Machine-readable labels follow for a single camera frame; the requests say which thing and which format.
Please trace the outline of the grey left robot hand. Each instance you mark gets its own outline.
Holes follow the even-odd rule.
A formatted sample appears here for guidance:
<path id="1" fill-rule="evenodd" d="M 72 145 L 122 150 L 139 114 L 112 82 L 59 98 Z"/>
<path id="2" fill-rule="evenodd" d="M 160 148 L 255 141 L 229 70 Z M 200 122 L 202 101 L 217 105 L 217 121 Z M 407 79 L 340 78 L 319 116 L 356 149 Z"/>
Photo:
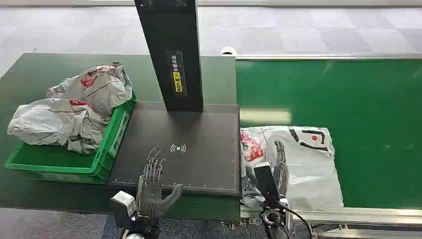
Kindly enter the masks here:
<path id="1" fill-rule="evenodd" d="M 159 158 L 160 152 L 156 146 L 148 153 L 136 193 L 137 215 L 151 228 L 158 225 L 160 217 L 180 199 L 183 191 L 183 185 L 177 184 L 170 195 L 162 198 L 161 174 L 165 158 Z"/>

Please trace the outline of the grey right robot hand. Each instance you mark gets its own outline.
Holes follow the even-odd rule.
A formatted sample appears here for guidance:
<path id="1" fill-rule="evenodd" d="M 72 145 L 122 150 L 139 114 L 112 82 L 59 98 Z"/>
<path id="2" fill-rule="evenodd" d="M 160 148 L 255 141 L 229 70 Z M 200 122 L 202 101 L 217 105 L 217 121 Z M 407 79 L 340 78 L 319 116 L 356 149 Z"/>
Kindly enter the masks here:
<path id="1" fill-rule="evenodd" d="M 289 181 L 288 165 L 285 148 L 281 141 L 274 142 L 276 147 L 275 166 L 271 168 L 269 162 L 246 166 L 246 175 L 259 190 L 264 198 L 263 206 L 269 208 L 287 208 L 286 199 Z"/>

